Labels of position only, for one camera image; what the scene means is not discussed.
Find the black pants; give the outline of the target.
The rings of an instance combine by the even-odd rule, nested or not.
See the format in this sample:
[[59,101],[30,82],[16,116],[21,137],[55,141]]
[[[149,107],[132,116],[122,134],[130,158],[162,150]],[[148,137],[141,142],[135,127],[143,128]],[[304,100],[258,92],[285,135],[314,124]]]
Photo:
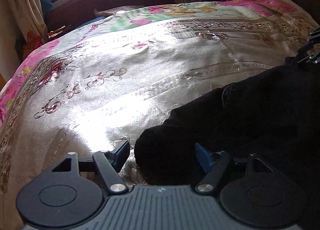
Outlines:
[[260,155],[293,182],[319,177],[319,65],[295,62],[228,84],[173,109],[135,144],[150,184],[192,184],[203,171],[195,146]]

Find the brown tray on bench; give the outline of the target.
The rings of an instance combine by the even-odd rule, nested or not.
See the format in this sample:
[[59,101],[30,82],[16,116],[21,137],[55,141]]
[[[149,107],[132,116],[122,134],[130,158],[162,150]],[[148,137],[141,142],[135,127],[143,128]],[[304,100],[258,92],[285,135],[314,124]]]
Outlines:
[[47,35],[48,35],[48,38],[51,39],[61,33],[64,33],[66,32],[67,30],[69,30],[71,28],[71,25],[66,25],[66,26],[62,26],[61,28],[57,29],[57,30],[54,30],[54,31],[51,31],[49,32]]

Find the floral satin bedspread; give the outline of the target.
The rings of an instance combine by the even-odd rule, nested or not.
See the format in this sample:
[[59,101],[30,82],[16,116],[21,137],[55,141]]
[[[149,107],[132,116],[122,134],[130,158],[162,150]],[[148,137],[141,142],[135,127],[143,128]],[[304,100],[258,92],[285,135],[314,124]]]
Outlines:
[[1,95],[1,229],[19,190],[68,152],[89,156],[215,88],[281,65],[317,22],[291,0],[150,6],[32,52]]

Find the blue bag by window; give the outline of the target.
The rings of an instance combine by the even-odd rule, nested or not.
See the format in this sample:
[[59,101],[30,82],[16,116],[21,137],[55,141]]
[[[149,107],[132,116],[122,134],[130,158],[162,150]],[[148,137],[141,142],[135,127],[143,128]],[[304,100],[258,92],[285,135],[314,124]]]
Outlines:
[[44,17],[44,20],[46,20],[48,18],[48,15],[52,11],[53,3],[50,1],[44,1],[44,0],[40,0],[40,1],[41,1],[43,17]]

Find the red bag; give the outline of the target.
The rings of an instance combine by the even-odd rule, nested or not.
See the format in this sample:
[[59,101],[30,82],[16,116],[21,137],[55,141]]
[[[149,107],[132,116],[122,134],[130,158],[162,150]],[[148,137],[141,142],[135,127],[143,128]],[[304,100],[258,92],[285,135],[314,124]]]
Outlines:
[[27,33],[27,42],[23,45],[23,57],[24,61],[30,53],[35,49],[38,49],[42,45],[42,36],[36,35],[34,31]]

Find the beige left curtain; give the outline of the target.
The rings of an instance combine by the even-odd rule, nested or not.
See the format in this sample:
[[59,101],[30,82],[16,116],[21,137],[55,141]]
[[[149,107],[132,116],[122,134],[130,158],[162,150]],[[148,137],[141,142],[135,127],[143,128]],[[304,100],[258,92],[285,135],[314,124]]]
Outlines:
[[32,31],[41,37],[41,42],[47,42],[47,26],[41,6],[41,0],[8,0],[15,21],[26,39]]

